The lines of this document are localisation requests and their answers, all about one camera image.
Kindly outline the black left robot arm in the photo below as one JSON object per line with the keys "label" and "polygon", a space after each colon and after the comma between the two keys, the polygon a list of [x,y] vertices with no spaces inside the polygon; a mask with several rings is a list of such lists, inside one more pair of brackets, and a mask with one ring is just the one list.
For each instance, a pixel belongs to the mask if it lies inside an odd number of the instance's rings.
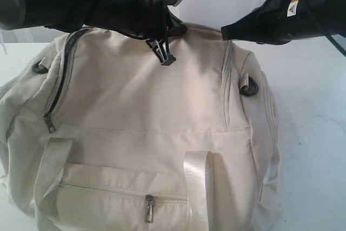
{"label": "black left robot arm", "polygon": [[46,27],[72,33],[88,25],[143,40],[164,66],[169,38],[187,31],[170,10],[182,0],[1,0],[1,29]]}

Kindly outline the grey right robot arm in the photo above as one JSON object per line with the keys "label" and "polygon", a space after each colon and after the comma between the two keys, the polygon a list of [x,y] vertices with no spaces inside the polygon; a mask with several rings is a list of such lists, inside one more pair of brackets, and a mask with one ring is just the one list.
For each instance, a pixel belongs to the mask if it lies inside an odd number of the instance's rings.
{"label": "grey right robot arm", "polygon": [[221,28],[224,40],[283,45],[325,35],[345,36],[345,0],[264,0]]}

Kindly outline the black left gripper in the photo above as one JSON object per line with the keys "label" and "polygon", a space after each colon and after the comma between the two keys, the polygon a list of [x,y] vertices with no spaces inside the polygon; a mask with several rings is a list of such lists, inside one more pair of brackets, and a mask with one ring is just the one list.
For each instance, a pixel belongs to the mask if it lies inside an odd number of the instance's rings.
{"label": "black left gripper", "polygon": [[91,27],[148,39],[145,41],[146,44],[158,57],[162,66],[170,66],[176,61],[176,57],[170,52],[168,38],[181,37],[188,28],[179,18],[169,14],[163,0],[90,0],[90,2],[92,3],[89,9]]}

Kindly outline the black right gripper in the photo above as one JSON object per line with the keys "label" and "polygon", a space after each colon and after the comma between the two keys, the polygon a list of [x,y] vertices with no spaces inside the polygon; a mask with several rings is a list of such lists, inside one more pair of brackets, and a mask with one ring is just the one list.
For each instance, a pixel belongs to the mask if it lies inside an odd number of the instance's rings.
{"label": "black right gripper", "polygon": [[304,0],[266,0],[239,21],[221,27],[224,41],[282,45],[311,36],[311,17]]}

